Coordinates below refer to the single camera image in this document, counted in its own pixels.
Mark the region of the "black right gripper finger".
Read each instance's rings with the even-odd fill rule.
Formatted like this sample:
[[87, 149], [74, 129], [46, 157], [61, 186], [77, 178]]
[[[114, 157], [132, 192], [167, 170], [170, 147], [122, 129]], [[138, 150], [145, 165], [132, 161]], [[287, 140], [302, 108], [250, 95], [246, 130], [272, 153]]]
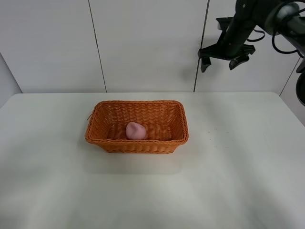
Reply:
[[243, 63], [245, 63], [247, 61], [249, 61], [249, 56], [248, 55], [241, 55], [239, 57], [236, 57], [235, 59], [232, 59], [229, 62], [229, 69], [233, 70], [234, 68], [236, 68], [240, 64], [243, 64]]

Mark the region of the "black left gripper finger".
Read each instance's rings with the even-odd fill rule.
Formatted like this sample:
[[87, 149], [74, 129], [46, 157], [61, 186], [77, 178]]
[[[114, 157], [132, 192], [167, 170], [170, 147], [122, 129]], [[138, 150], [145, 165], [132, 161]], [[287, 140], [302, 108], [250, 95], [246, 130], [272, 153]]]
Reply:
[[207, 68], [211, 65], [210, 57], [202, 57], [201, 58], [201, 72], [204, 73]]

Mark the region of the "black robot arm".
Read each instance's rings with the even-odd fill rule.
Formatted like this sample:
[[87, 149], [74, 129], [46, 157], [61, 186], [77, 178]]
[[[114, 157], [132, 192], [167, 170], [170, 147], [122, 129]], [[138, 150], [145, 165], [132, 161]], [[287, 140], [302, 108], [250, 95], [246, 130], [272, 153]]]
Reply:
[[[198, 51], [201, 71], [204, 73], [211, 65], [211, 59], [229, 61], [233, 70], [249, 61], [249, 55], [255, 52], [252, 45], [256, 40], [249, 38], [259, 26], [263, 35], [272, 36], [272, 46], [282, 54], [305, 52], [304, 12], [297, 0], [238, 0], [233, 17], [217, 18], [222, 31], [217, 43]], [[282, 51], [276, 47], [275, 36], [282, 35], [294, 47], [293, 51]]]

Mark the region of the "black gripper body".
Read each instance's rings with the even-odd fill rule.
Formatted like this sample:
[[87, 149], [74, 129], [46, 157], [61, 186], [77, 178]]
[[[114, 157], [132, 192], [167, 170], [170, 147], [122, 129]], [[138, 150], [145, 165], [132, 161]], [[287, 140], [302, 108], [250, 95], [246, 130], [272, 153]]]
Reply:
[[221, 35], [216, 44], [198, 51], [200, 59], [210, 58], [226, 61], [247, 61], [255, 52], [255, 47], [245, 42], [258, 42], [265, 37], [265, 31], [256, 30], [257, 22], [254, 13], [259, 1], [238, 0], [235, 4], [235, 15], [230, 18], [217, 18]]

